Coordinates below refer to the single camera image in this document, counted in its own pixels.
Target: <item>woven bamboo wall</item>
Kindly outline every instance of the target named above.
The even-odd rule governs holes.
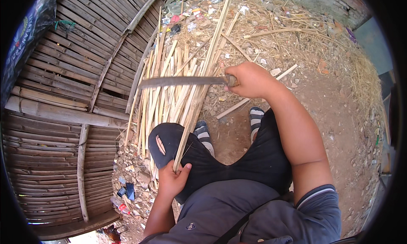
[[[119,216],[112,211],[109,198],[120,130],[106,127],[110,125],[90,127],[84,167],[89,223],[82,225],[77,183],[82,123],[67,122],[69,116],[61,109],[87,111],[107,59],[146,1],[57,0],[56,20],[73,21],[75,29],[66,33],[60,26],[50,28],[12,91],[9,102],[13,100],[14,106],[6,106],[2,119],[6,165],[21,208],[42,240],[91,231]],[[112,126],[128,122],[128,95],[163,5],[157,0],[126,37],[103,80],[90,118],[109,116],[107,123]],[[23,103],[37,108],[26,110]],[[55,116],[41,114],[41,105],[54,110]]]

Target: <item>hand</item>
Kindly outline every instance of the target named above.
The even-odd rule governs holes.
[[[266,98],[274,84],[279,84],[266,69],[253,62],[228,67],[225,74],[234,75],[239,82],[238,86],[225,90],[247,98]]]
[[[186,164],[184,167],[180,165],[178,172],[175,173],[173,171],[173,165],[174,160],[171,160],[166,166],[158,170],[158,175],[160,177],[158,194],[170,198],[171,200],[184,189],[189,172],[192,168],[190,163]]]

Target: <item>machete handle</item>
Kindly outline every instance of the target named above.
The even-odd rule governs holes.
[[[226,81],[226,86],[228,87],[236,87],[239,85],[239,81],[237,78],[231,74],[225,74],[225,81]]]

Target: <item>plastic bottle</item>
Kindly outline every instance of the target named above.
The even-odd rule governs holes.
[[[110,198],[110,201],[116,205],[116,207],[119,209],[119,211],[126,213],[128,215],[130,215],[131,211],[129,210],[129,208],[127,208],[127,206],[125,204],[123,204],[119,199],[117,199],[116,197],[112,196]]]

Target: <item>pile of bamboo strips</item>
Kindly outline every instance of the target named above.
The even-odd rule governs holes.
[[[202,38],[200,47],[190,53],[189,45],[178,45],[177,40],[173,40],[170,45],[165,46],[166,27],[163,27],[162,34],[157,32],[155,49],[150,51],[145,59],[141,78],[150,79],[169,76],[214,76],[220,71],[217,67],[217,61],[225,46],[226,39],[221,37],[222,29],[225,25],[227,12],[231,0],[225,0],[219,22],[212,38]],[[239,13],[228,23],[225,28],[225,35],[229,35]],[[195,58],[197,52],[201,51],[210,41],[209,47],[206,47],[205,59],[198,63]],[[182,139],[176,155],[174,169],[178,169],[182,158],[186,140],[190,132],[193,131],[198,120],[206,92],[209,85],[178,85],[144,89],[137,91],[133,100],[132,110],[130,111],[129,126],[125,145],[128,143],[128,134],[131,123],[137,123],[135,133],[135,144],[138,145],[138,155],[144,159],[150,159],[152,181],[156,184],[157,168],[154,159],[148,151],[148,136],[151,130],[160,123],[172,122],[179,123],[185,127]],[[141,94],[140,101],[136,106],[136,97]]]

